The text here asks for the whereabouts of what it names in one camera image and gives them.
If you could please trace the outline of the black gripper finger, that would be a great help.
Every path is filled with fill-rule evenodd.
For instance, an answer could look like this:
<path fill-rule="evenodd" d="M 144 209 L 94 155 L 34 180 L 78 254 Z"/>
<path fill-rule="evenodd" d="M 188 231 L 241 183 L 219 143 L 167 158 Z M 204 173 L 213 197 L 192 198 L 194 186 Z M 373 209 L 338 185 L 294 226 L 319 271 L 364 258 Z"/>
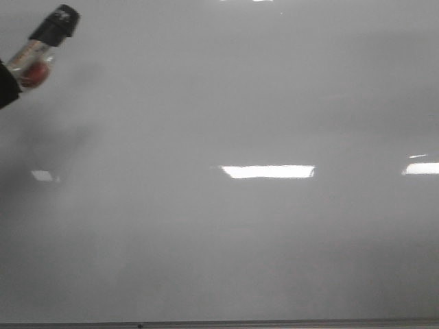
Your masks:
<path fill-rule="evenodd" d="M 4 109 L 19 99 L 21 89 L 3 61 L 0 67 L 0 109 Z"/>

